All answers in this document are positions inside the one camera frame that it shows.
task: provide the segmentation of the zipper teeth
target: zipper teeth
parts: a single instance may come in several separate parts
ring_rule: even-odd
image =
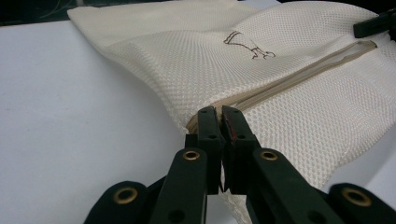
[[[357,46],[357,45],[365,45],[365,46],[367,46],[367,48],[359,50],[356,53],[347,55],[344,58],[342,58],[341,60],[338,60],[334,63],[328,63],[325,65],[322,65],[319,68],[315,68],[316,66],[319,66],[321,63],[325,63],[326,61],[330,60],[331,58],[338,56],[338,55],[342,54],[343,52],[346,52],[349,49],[352,49],[354,46]],[[252,91],[242,92],[240,94],[230,96],[225,99],[216,101],[215,103],[213,103],[211,105],[216,108],[216,111],[218,111],[218,118],[221,116],[220,112],[221,112],[221,107],[223,105],[236,105],[235,108],[237,108],[239,110],[246,110],[246,109],[258,104],[259,102],[262,102],[262,101],[264,101],[278,93],[281,93],[282,91],[285,91],[289,88],[292,88],[292,87],[308,80],[311,77],[315,77],[318,74],[325,72],[327,70],[330,70],[338,65],[353,61],[354,59],[359,58],[361,55],[363,55],[366,52],[371,51],[375,48],[376,48],[376,44],[373,41],[358,41],[358,42],[352,43],[352,44],[344,47],[343,49],[339,49],[339,50],[325,56],[324,58],[318,60],[315,63],[309,64],[308,66],[298,70],[297,72],[292,73],[291,75],[289,75],[287,77],[283,77],[271,84],[256,88]],[[309,69],[314,69],[314,70],[303,75],[303,72],[305,72]],[[190,133],[196,133],[197,122],[198,122],[198,117],[197,117],[197,115],[194,115],[186,126],[186,128],[190,131]]]

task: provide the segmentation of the white surface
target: white surface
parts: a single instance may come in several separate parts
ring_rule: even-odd
[[[2,27],[0,52],[0,223],[82,223],[110,186],[167,173],[184,136],[160,99],[70,21]],[[383,169],[346,171],[387,199],[395,130],[378,149],[393,153]],[[236,223],[217,197],[207,211],[209,224]]]

